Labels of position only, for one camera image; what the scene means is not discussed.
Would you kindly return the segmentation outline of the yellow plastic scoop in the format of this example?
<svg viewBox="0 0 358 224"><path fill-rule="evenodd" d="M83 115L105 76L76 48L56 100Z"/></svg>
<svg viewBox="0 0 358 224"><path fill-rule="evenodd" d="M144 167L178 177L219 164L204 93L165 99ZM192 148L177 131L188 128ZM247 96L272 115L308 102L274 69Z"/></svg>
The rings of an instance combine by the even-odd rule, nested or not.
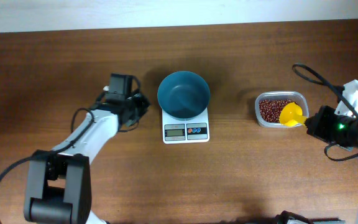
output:
<svg viewBox="0 0 358 224"><path fill-rule="evenodd" d="M282 109L279 123L287 127L294 127L298 124L304 125L307 119L308 117L303 115L302 108L299 105L289 103Z"/></svg>

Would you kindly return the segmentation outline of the blue bowl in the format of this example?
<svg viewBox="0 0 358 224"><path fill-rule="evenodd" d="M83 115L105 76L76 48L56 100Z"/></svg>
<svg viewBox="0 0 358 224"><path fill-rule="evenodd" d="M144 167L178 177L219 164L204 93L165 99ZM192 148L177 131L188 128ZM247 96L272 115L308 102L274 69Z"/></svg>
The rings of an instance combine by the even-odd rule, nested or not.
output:
<svg viewBox="0 0 358 224"><path fill-rule="evenodd" d="M176 119L192 119L209 105L211 93L206 81L189 71L165 77L157 90L161 109Z"/></svg>

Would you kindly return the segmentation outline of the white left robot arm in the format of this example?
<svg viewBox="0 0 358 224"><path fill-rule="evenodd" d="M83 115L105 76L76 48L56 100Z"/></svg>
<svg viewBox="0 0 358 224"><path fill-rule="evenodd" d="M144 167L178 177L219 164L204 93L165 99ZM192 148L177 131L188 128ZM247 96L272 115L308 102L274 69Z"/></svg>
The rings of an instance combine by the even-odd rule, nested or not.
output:
<svg viewBox="0 0 358 224"><path fill-rule="evenodd" d="M103 223L91 210L90 165L103 146L135 129L149 100L134 90L122 101L107 96L86 110L84 121L51 151L35 151L29 163L24 218L34 223Z"/></svg>

